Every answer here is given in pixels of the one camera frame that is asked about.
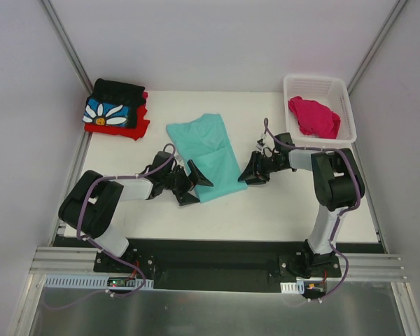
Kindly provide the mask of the teal t shirt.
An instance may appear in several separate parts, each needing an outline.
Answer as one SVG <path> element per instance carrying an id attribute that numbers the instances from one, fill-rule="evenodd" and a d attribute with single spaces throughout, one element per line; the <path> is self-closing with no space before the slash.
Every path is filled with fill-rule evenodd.
<path id="1" fill-rule="evenodd" d="M 241 170 L 221 115 L 205 113 L 191 122 L 169 124 L 166 130 L 184 161 L 192 160 L 213 183 L 195 187 L 200 202 L 247 189 L 245 182 L 238 181 Z"/>

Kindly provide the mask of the white plastic basket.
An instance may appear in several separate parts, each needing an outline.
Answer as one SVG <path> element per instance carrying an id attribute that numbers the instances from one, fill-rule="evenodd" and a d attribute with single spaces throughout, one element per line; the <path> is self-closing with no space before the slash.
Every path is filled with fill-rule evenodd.
<path id="1" fill-rule="evenodd" d="M 288 101 L 296 96 L 316 101 L 340 117 L 340 128 L 336 139 L 301 133 L 298 120 L 287 107 Z M 350 147 L 356 141 L 354 116 L 343 80 L 329 76 L 290 74 L 283 78 L 283 99 L 286 105 L 286 131 L 296 143 L 311 147 L 341 148 Z"/>

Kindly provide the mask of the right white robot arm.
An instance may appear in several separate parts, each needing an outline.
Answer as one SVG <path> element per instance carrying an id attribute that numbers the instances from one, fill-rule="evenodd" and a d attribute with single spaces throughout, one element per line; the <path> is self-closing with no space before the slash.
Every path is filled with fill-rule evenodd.
<path id="1" fill-rule="evenodd" d="M 286 263 L 289 273 L 308 279 L 337 262 L 337 236 L 344 216 L 359 207 L 365 185 L 350 149 L 297 147 L 289 133 L 276 135 L 273 148 L 258 140 L 238 181 L 262 185 L 270 181 L 271 173 L 287 169 L 312 173 L 319 203 L 314 228 L 302 251 Z"/>

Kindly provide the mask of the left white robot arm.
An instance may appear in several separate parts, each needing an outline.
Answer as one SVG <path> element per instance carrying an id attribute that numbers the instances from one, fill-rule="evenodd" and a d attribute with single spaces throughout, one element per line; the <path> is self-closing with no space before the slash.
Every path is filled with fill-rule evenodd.
<path id="1" fill-rule="evenodd" d="M 103 176 L 88 170 L 60 205 L 58 217 L 76 229 L 79 239 L 109 252 L 109 262 L 118 272 L 127 272 L 135 263 L 135 247 L 111 223 L 118 203 L 152 200 L 165 190 L 171 191 L 181 206 L 198 203 L 191 191 L 196 186 L 212 188 L 214 184 L 192 160 L 187 166 L 189 173 L 163 150 L 138 175 Z"/>

